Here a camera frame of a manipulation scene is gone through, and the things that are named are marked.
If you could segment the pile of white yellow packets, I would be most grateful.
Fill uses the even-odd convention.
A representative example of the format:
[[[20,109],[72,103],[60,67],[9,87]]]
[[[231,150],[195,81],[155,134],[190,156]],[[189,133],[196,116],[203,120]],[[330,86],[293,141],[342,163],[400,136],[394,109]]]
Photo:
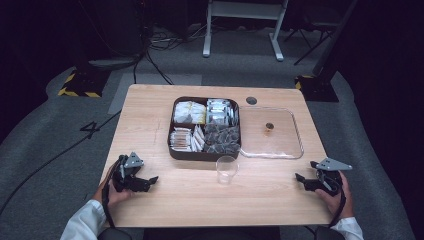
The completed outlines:
[[[206,107],[193,101],[178,102],[174,109],[176,123],[204,124]]]

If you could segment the pile of dark pyramid tea bags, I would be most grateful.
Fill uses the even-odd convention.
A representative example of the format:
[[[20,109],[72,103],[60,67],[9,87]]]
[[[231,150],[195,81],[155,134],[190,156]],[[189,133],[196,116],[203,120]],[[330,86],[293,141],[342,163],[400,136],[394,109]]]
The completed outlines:
[[[213,124],[205,126],[205,152],[235,154],[240,146],[240,130],[237,126]]]

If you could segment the white table frame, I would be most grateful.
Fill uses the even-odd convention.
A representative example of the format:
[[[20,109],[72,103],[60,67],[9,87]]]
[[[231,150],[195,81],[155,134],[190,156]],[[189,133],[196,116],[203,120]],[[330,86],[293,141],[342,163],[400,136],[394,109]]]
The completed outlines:
[[[206,14],[206,36],[202,55],[205,58],[211,55],[213,17],[275,20],[276,25],[274,32],[269,34],[269,38],[276,60],[282,62],[284,60],[284,55],[278,43],[278,36],[287,10],[288,1],[289,0],[282,0],[281,3],[266,4],[209,0]]]

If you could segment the person's right hand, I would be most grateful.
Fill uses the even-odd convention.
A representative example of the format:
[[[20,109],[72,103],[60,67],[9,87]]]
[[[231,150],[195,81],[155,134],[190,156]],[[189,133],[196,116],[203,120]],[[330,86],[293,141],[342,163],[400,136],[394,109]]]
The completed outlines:
[[[327,205],[328,210],[330,211],[336,222],[341,219],[350,218],[354,216],[353,198],[348,181],[342,172],[340,172],[340,176],[342,179],[343,191],[339,194],[331,196],[321,189],[317,189],[315,191],[316,195]],[[345,204],[343,206],[343,209],[340,210],[339,207],[341,206],[342,196],[345,196]]]

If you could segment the clear lid with wooden knob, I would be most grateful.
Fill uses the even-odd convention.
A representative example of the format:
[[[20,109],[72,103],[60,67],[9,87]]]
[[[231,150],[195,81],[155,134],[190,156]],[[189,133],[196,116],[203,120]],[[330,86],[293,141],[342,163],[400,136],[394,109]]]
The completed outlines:
[[[286,108],[240,108],[240,153],[248,158],[299,159],[303,144],[294,114]]]

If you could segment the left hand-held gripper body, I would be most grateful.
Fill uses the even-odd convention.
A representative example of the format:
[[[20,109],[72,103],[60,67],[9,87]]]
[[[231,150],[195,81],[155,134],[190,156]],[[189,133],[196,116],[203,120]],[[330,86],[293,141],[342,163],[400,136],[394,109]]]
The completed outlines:
[[[130,155],[120,155],[112,175],[114,188],[118,192],[124,189],[131,190],[131,185],[136,184],[134,181],[137,178],[136,174],[143,165],[144,161],[135,152],[131,152]]]

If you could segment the row of white slim packets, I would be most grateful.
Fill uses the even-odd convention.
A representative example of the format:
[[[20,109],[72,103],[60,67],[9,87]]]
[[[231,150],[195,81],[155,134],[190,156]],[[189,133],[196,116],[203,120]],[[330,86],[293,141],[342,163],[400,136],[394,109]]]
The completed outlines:
[[[205,136],[199,125],[194,127],[191,137],[191,148],[193,152],[201,152],[204,149]]]

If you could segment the row of silver packets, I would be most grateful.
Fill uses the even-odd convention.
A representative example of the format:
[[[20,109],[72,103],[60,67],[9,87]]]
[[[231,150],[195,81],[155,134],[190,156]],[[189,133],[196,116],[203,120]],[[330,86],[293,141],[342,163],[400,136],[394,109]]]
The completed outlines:
[[[208,99],[206,107],[206,123],[225,126],[238,124],[238,105],[230,99]]]

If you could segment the black stand with striped base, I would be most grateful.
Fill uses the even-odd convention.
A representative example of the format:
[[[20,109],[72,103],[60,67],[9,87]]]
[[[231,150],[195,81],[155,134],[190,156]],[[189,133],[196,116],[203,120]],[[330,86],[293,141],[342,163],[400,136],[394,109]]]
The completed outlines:
[[[313,68],[312,75],[300,75],[295,78],[295,86],[302,92],[306,101],[338,102],[338,97],[331,85],[341,56],[337,42],[355,9],[357,1],[349,0],[349,5],[343,13],[340,13],[336,6],[319,6],[316,4],[304,7],[303,15],[306,17],[306,23],[317,30],[328,33],[328,35],[319,40],[314,47],[296,61],[296,64],[329,39],[329,43]]]
[[[100,97],[112,71],[146,52],[142,0],[55,0],[57,30],[74,65],[59,93]]]

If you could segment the person's dark lap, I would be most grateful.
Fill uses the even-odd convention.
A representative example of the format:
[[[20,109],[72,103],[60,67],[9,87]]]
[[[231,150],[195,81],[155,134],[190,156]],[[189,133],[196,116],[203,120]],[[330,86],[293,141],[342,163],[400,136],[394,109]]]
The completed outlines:
[[[345,240],[330,228],[318,227],[313,240]],[[133,240],[117,228],[108,228],[97,240]],[[203,227],[203,228],[147,228],[142,240],[282,240],[279,227]]]

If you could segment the person's left hand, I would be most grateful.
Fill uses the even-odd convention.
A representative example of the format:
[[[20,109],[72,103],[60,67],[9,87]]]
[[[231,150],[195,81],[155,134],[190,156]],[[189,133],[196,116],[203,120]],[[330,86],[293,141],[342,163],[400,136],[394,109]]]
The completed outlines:
[[[108,195],[108,198],[109,198],[108,207],[109,208],[114,208],[119,203],[126,201],[126,200],[128,200],[128,199],[130,199],[131,197],[134,196],[134,193],[130,190],[122,190],[121,192],[118,192],[114,188],[113,184],[108,179],[108,176],[110,175],[110,173],[112,171],[113,171],[113,166],[111,166],[108,169],[108,171],[106,173],[106,177],[102,180],[102,182],[99,184],[96,192],[91,197],[91,201],[95,201],[95,202],[98,202],[99,204],[101,204],[102,203],[102,190],[103,190],[103,188],[106,184],[109,184],[109,195]]]

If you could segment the dark brown compartment box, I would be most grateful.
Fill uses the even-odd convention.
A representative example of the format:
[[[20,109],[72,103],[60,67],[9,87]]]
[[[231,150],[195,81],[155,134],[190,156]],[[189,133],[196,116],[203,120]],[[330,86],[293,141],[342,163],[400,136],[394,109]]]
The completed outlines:
[[[218,158],[225,156],[225,155],[229,155],[232,156],[234,158],[238,157],[239,151],[235,154],[216,154],[216,153],[207,153],[204,151],[204,149],[201,152],[182,152],[182,151],[175,151],[170,147],[170,134],[171,132],[174,130],[175,127],[181,127],[181,128],[188,128],[191,130],[191,133],[193,133],[194,127],[196,125],[199,125],[203,131],[203,134],[205,136],[205,126],[209,125],[206,123],[206,119],[205,119],[205,123],[204,124],[191,124],[191,123],[176,123],[174,121],[174,109],[175,106],[178,102],[183,102],[183,101],[193,101],[193,102],[197,102],[200,103],[202,105],[204,105],[205,107],[207,107],[207,100],[208,99],[212,99],[212,98],[208,98],[208,97],[187,97],[187,96],[183,96],[183,97],[179,97],[174,101],[173,104],[173,109],[172,109],[172,114],[171,114],[171,121],[170,121],[170,127],[169,127],[169,134],[168,134],[168,139],[167,139],[167,144],[168,144],[168,148],[169,148],[169,152],[170,155],[174,158],[174,159],[178,159],[178,160],[199,160],[199,161],[216,161]]]

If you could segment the clear plastic cup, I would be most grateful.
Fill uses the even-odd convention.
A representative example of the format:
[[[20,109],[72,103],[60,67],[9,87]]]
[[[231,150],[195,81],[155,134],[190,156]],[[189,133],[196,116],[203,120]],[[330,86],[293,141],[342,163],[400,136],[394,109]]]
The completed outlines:
[[[222,156],[216,162],[217,181],[230,184],[239,171],[239,163],[232,156]]]

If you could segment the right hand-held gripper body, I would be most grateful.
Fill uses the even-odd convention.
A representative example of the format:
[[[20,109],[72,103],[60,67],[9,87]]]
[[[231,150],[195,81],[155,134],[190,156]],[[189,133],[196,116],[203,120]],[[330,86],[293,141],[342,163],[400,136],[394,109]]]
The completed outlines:
[[[319,169],[316,169],[316,176],[320,182],[319,189],[324,190],[331,196],[337,195],[342,189],[340,171],[352,170],[353,167],[329,157],[318,163],[319,165],[317,167]]]

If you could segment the row of brown stick packets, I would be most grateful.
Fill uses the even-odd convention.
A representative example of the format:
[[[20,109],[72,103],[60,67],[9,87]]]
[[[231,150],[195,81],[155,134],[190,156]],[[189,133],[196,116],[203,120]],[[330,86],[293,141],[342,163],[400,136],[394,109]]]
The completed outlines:
[[[170,147],[175,151],[192,151],[192,133],[188,128],[175,127],[171,132]]]

